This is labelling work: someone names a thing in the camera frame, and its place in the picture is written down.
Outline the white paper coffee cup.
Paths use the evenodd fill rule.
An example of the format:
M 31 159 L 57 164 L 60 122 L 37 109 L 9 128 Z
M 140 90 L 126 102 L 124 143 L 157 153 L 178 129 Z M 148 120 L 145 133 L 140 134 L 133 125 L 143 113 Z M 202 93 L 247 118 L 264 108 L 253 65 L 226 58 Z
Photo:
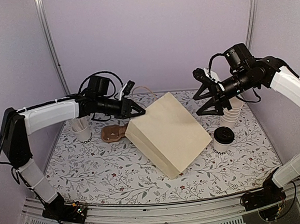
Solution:
M 214 140 L 212 149 L 214 154 L 224 155 L 230 149 L 230 144 L 223 144 L 217 140 Z

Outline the brown cardboard cup carrier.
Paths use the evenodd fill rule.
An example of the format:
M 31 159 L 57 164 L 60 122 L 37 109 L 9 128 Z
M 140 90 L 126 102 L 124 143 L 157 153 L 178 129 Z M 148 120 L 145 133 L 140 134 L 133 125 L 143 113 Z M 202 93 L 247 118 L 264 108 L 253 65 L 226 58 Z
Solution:
M 118 142 L 125 137 L 125 131 L 127 129 L 127 124 L 124 126 L 111 125 L 105 126 L 101 130 L 101 140 L 107 143 Z

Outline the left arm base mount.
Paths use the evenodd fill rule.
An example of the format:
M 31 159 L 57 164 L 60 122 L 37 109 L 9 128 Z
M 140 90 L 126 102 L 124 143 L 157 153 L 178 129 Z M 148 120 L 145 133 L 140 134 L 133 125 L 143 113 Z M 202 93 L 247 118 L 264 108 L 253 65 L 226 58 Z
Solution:
M 62 200 L 54 200 L 46 203 L 42 216 L 56 221 L 82 224 L 87 217 L 87 206 L 78 201 L 66 204 Z

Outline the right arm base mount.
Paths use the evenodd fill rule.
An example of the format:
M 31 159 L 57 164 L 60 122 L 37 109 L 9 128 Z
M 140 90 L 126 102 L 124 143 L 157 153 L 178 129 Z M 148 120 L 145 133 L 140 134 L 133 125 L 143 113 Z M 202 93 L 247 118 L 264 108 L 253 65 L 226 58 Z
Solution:
M 286 194 L 282 188 L 266 186 L 259 191 L 244 193 L 240 204 L 246 211 L 257 210 L 262 220 L 272 222 L 279 218 L 285 199 Z

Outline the cream paper bag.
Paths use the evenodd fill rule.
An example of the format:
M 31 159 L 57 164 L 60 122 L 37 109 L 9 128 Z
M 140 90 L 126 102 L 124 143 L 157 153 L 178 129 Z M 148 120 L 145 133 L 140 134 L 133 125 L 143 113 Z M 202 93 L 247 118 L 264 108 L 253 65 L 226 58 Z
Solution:
M 129 121 L 125 136 L 171 180 L 209 145 L 212 137 L 192 114 L 166 93 Z

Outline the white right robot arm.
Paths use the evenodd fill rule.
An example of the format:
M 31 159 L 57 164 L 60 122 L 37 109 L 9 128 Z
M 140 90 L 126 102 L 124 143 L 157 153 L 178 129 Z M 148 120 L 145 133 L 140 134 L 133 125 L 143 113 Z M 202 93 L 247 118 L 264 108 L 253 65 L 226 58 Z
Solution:
M 265 86 L 280 93 L 300 108 L 300 76 L 282 59 L 274 56 L 254 57 L 244 43 L 233 45 L 225 52 L 215 54 L 223 56 L 230 66 L 231 77 L 220 81 L 212 73 L 212 61 L 206 68 L 195 68 L 194 79 L 201 87 L 193 96 L 194 100 L 207 99 L 197 110 L 197 115 L 222 116 L 224 110 L 231 110 L 231 100 L 239 94 Z M 300 153 L 294 155 L 284 165 L 272 170 L 263 183 L 264 189 L 259 193 L 263 204 L 271 204 L 279 195 L 279 189 L 300 177 Z

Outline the black plastic cup lid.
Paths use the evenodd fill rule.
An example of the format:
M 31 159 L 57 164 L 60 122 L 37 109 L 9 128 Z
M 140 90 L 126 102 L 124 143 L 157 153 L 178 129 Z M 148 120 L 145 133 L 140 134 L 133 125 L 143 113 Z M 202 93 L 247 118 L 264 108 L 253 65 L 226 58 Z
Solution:
M 221 144 L 231 144 L 235 139 L 235 135 L 232 129 L 226 126 L 218 127 L 214 131 L 213 136 L 214 139 Z

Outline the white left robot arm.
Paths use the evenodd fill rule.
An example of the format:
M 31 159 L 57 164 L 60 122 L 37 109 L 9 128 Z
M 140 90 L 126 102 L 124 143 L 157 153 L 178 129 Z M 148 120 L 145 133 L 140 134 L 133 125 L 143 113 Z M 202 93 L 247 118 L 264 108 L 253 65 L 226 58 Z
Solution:
M 4 112 L 0 130 L 0 154 L 7 157 L 4 164 L 11 166 L 16 182 L 28 185 L 58 220 L 69 215 L 68 207 L 34 162 L 28 136 L 45 127 L 96 113 L 119 119 L 144 115 L 145 109 L 127 98 L 135 83 L 122 83 L 119 91 L 109 95 L 109 85 L 114 82 L 105 74 L 106 71 L 98 71 L 85 78 L 83 84 L 87 87 L 81 85 L 76 94 L 20 110 L 11 107 Z

